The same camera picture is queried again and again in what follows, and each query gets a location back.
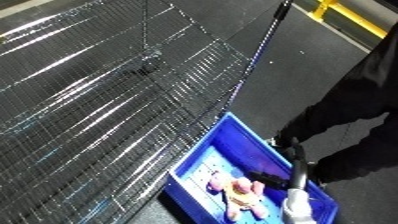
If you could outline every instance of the dark floor mat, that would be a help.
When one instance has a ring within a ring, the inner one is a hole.
[[[398,1],[397,0],[376,0],[380,4],[384,5],[385,7],[391,9],[394,12],[398,13]]]

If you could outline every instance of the person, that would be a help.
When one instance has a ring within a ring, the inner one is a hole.
[[[303,142],[334,125],[388,113],[358,144],[320,159],[312,167],[322,183],[364,177],[398,165],[398,23],[387,36],[315,105],[269,140],[280,149]]]

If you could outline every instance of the toy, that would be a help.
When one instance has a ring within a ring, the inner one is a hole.
[[[228,173],[215,171],[208,186],[210,190],[223,191],[227,204],[226,215],[232,222],[241,218],[242,210],[251,210],[258,219],[264,219],[269,214],[261,203],[265,188],[261,182],[251,182],[246,177],[234,178]]]

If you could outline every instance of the metal pole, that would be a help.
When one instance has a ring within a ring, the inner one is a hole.
[[[142,0],[142,50],[148,48],[148,0]]]
[[[279,5],[277,11],[274,14],[274,19],[272,20],[270,26],[268,27],[268,30],[265,32],[263,40],[260,42],[260,45],[257,48],[256,53],[254,54],[249,65],[246,67],[246,69],[242,75],[242,79],[239,80],[239,83],[236,85],[232,95],[227,100],[226,106],[222,113],[229,111],[229,109],[232,105],[232,102],[238,95],[240,89],[246,83],[249,76],[252,74],[254,68],[257,65],[257,62],[260,60],[260,58],[263,55],[264,51],[266,50],[269,42],[271,41],[272,37],[274,36],[276,29],[278,28],[281,21],[286,17],[286,14],[288,13],[289,9],[291,8],[292,3],[293,3],[293,0],[285,0]]]

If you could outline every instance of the metal grate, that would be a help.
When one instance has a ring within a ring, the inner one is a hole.
[[[0,46],[0,223],[126,222],[248,62],[171,4],[101,0]]]

